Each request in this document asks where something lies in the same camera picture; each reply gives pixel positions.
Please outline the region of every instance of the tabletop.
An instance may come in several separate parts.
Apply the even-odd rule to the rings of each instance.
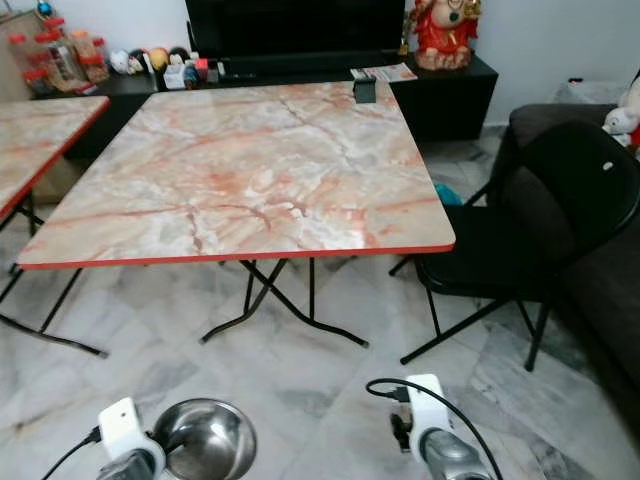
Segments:
[[[19,257],[25,269],[429,253],[455,234],[387,84],[153,95]]]
[[[107,97],[0,104],[0,218],[108,105]]]

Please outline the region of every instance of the stainless steel bowl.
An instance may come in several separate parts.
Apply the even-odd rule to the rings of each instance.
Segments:
[[[198,398],[174,405],[154,427],[167,468],[180,480],[235,480],[256,456],[256,433],[233,405]]]

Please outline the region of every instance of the black cable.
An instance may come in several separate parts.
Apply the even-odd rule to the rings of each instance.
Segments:
[[[91,443],[98,443],[101,440],[102,440],[102,436],[100,435],[100,429],[98,427],[94,427],[93,430],[91,430],[91,433],[87,435],[87,437],[84,440],[82,440],[78,445],[76,445],[67,453],[65,453],[64,456],[60,460],[58,460],[53,467],[51,467],[51,469],[47,472],[47,474],[44,477],[42,477],[42,480],[47,480],[51,475],[53,475],[53,472],[55,472],[58,469],[58,467],[60,467],[60,465],[62,465],[71,455],[76,453],[82,447],[84,447],[85,445],[89,445]]]
[[[372,380],[369,383],[367,383],[367,386],[365,388],[367,389],[367,392],[369,392],[371,395],[375,395],[376,397],[385,397],[385,398],[391,398],[391,399],[394,399],[394,400],[398,400],[398,398],[396,397],[396,394],[394,392],[386,392],[386,393],[385,392],[377,392],[377,391],[371,389],[371,387],[374,387],[376,385],[381,385],[381,384],[384,384],[384,383],[395,384],[395,385],[403,385],[405,387],[415,388],[416,390],[419,390],[419,391],[421,391],[423,393],[426,393],[430,397],[435,398],[440,403],[445,405],[449,410],[451,410],[453,413],[455,413],[458,416],[458,418],[460,418],[460,420],[462,420],[464,422],[464,424],[469,428],[469,430],[471,430],[471,433],[473,433],[473,435],[476,437],[478,442],[480,442],[480,446],[484,450],[484,453],[487,455],[487,458],[489,459],[489,462],[491,463],[491,467],[493,467],[493,471],[496,474],[497,480],[504,480],[502,478],[502,473],[500,472],[500,468],[498,468],[498,463],[496,462],[496,459],[493,457],[493,454],[491,453],[491,450],[489,450],[489,446],[487,445],[487,442],[485,442],[484,438],[482,438],[482,435],[480,435],[480,432],[476,429],[476,427],[473,425],[473,423],[471,423],[471,420],[469,420],[464,415],[464,413],[462,413],[458,409],[458,407],[456,407],[454,404],[449,402],[446,398],[442,398],[437,393],[432,392],[428,388],[425,388],[425,387],[423,387],[421,385],[418,385],[416,383],[408,382],[406,380],[400,380],[400,379],[397,379],[397,378],[379,378],[377,380]]]

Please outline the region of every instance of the black tv cabinet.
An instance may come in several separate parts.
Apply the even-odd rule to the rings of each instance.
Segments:
[[[474,55],[471,64],[453,72],[417,68],[413,57],[405,61],[418,79],[391,84],[417,143],[478,138],[491,102],[498,74]],[[352,80],[348,71],[261,75],[231,79],[205,88],[283,85]],[[114,74],[92,95],[106,95],[111,106],[65,155],[69,160],[95,159],[146,99],[156,92],[153,77]]]

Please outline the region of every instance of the marble floor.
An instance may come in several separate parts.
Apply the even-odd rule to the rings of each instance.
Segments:
[[[498,144],[486,136],[424,154],[434,179],[466,197],[486,178]],[[26,235],[20,222],[3,234],[5,267]],[[412,268],[387,276],[395,261],[318,262],[317,318],[368,339],[368,350],[301,324],[271,297],[251,321],[200,345],[203,333],[241,309],[246,274],[237,264],[84,272],[51,331],[108,349],[108,359],[0,326],[0,477],[40,478],[122,397],[134,397],[151,429],[170,405],[204,396],[233,402],[254,422],[259,450],[247,479],[426,479],[391,435],[389,404],[364,385],[435,373],[485,436],[504,478],[640,478],[628,424],[555,319],[532,374],[522,368],[528,342],[513,306],[402,367],[399,358],[434,331]],[[269,264],[262,262],[265,270]],[[25,274],[2,312],[43,318],[68,276]],[[305,262],[295,261],[279,286],[302,307],[307,283]],[[436,303],[452,325],[479,302]],[[458,432],[472,440],[462,426]],[[106,462],[102,446],[85,447],[54,478],[95,478]]]

